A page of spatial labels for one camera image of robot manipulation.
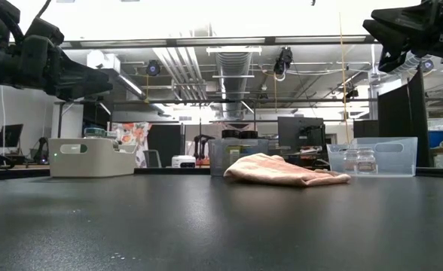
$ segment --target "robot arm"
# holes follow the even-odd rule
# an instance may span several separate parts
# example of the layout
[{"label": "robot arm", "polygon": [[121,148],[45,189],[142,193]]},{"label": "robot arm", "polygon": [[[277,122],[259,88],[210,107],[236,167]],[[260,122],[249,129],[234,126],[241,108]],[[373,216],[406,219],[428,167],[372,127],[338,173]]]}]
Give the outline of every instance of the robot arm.
[{"label": "robot arm", "polygon": [[363,26],[383,45],[380,71],[397,69],[409,51],[443,59],[443,1],[422,0],[418,6],[375,10],[371,16]]},{"label": "robot arm", "polygon": [[[24,35],[19,21],[20,11],[0,0],[0,84],[43,89],[65,101],[112,89],[108,75],[67,57],[57,27],[37,16]],[[15,44],[9,46],[11,33]]]}]

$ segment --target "ceiling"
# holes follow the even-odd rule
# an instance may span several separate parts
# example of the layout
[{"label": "ceiling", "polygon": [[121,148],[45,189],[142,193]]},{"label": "ceiling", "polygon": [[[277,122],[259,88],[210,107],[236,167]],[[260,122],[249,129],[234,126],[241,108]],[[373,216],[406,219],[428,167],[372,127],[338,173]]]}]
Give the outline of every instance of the ceiling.
[{"label": "ceiling", "polygon": [[[320,72],[325,70],[340,70],[343,66],[342,60],[342,47],[340,45],[300,45],[291,46],[293,52],[294,62],[299,63],[290,67],[291,71],[295,71],[295,67],[299,72],[313,71]],[[372,62],[372,48],[374,48],[374,55],[376,61],[378,61],[381,51],[381,45],[375,44],[351,44],[344,45],[345,57],[344,61],[348,65],[348,71],[346,71],[346,78],[349,78],[359,70],[371,70]],[[218,75],[215,54],[208,54],[206,47],[194,48],[197,61],[200,67],[203,79],[206,81],[218,82],[218,79],[212,78],[213,75]],[[263,46],[261,53],[253,53],[252,64],[250,66],[249,75],[254,75],[254,78],[248,78],[245,92],[245,98],[256,99],[261,92],[263,84],[266,85],[267,90],[264,92],[269,99],[274,99],[275,96],[278,99],[306,99],[310,98],[331,98],[337,96],[340,91],[337,89],[338,84],[343,82],[342,72],[335,72],[330,75],[286,75],[286,79],[282,82],[276,83],[276,94],[274,79],[271,76],[265,76],[261,70],[266,69],[267,73],[271,73],[275,59],[280,54],[280,46]],[[86,64],[86,57],[90,50],[66,50],[66,53],[74,61]],[[139,75],[145,75],[145,67],[149,60],[158,60],[157,55],[151,48],[142,49],[108,49],[103,50],[103,53],[114,53],[120,59],[121,68],[136,81],[140,87],[146,87],[149,83],[150,87],[153,86],[166,86],[171,84],[171,76],[167,73],[166,69],[162,69],[162,72],[154,78],[149,78],[149,82],[146,78]],[[440,64],[440,59],[433,58],[435,63],[435,70],[427,73],[424,77],[424,84],[428,96],[430,97],[443,97],[443,65]],[[368,80],[360,80],[357,85],[368,85]],[[150,100],[163,100],[163,99],[175,99],[172,90],[170,89],[152,89],[148,93]],[[110,95],[112,99],[119,99],[125,97],[125,90],[113,90]],[[220,93],[211,92],[209,98],[220,99],[222,95]],[[313,103],[296,102],[289,103],[265,103],[259,105],[261,108],[303,108],[308,106],[314,106]],[[316,106],[324,106],[323,103],[318,103]],[[443,102],[430,102],[428,106],[435,108],[431,110],[431,114],[443,114]]]}]

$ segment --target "table surface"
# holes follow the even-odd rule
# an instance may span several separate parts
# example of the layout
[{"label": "table surface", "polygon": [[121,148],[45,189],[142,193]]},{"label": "table surface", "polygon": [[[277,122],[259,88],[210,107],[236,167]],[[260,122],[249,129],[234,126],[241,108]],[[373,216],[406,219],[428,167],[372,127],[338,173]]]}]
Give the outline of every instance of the table surface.
[{"label": "table surface", "polygon": [[2,270],[443,270],[443,179],[0,181]]}]

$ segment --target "glass jar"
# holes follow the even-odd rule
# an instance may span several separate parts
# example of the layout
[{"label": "glass jar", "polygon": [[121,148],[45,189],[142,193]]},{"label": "glass jar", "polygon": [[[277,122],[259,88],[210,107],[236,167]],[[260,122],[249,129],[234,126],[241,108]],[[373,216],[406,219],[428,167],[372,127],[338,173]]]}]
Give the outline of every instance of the glass jar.
[{"label": "glass jar", "polygon": [[349,149],[344,154],[345,172],[355,172],[357,167],[357,150]]},{"label": "glass jar", "polygon": [[357,172],[377,173],[377,163],[372,148],[357,149]]}]

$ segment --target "clear plastic bin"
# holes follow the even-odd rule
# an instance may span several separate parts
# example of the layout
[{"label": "clear plastic bin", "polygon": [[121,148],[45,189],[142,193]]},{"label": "clear plastic bin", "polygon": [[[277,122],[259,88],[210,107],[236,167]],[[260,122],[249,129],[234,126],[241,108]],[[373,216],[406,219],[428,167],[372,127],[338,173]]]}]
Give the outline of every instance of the clear plastic bin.
[{"label": "clear plastic bin", "polygon": [[[416,175],[417,138],[362,138],[354,139],[350,145],[327,145],[331,170],[344,170],[344,155],[349,148],[371,148],[377,163],[373,175],[385,177],[411,177]],[[360,172],[350,174],[364,175]]]},{"label": "clear plastic bin", "polygon": [[223,176],[239,158],[268,154],[267,139],[212,139],[208,141],[209,167],[212,176]]}]

